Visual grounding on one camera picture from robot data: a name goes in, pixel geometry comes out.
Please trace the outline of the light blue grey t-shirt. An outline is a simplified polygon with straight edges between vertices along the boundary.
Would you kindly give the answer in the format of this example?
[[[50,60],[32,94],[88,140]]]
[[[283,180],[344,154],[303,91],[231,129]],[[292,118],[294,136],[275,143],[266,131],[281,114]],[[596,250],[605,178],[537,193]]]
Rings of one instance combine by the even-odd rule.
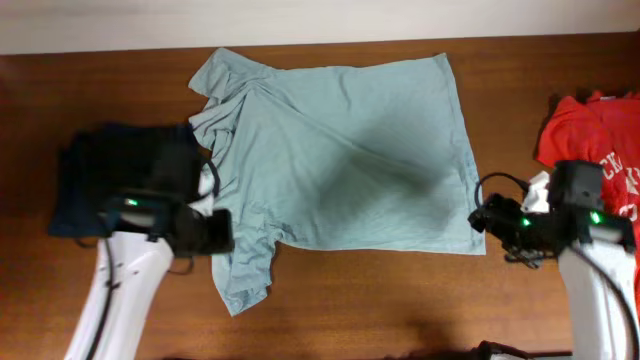
[[[212,259],[231,315],[263,301],[278,244],[461,255],[486,251],[468,223],[478,171],[445,54],[368,67],[276,69],[215,51],[190,88],[213,169],[198,204],[232,217]]]

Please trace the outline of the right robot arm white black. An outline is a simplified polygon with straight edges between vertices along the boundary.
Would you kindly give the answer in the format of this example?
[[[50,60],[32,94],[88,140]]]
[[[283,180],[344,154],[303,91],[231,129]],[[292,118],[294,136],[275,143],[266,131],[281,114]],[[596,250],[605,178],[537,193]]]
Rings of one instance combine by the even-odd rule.
[[[521,202],[476,196],[471,227],[499,239],[509,263],[537,269],[557,262],[570,303],[572,358],[638,358],[634,231],[628,218],[605,212],[601,166],[564,160],[552,173],[516,183]]]

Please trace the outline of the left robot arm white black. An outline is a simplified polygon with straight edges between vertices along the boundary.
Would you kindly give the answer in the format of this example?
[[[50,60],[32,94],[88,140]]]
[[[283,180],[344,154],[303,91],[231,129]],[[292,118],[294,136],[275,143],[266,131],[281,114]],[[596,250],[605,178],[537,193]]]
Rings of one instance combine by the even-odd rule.
[[[190,206],[192,197],[175,182],[182,174],[198,185],[202,167],[211,164],[195,148],[166,146],[154,162],[150,188],[120,190],[98,213],[105,234],[97,242],[91,288],[66,358],[134,358],[174,259],[233,251],[230,212],[197,212]],[[181,166],[187,168],[183,173]]]

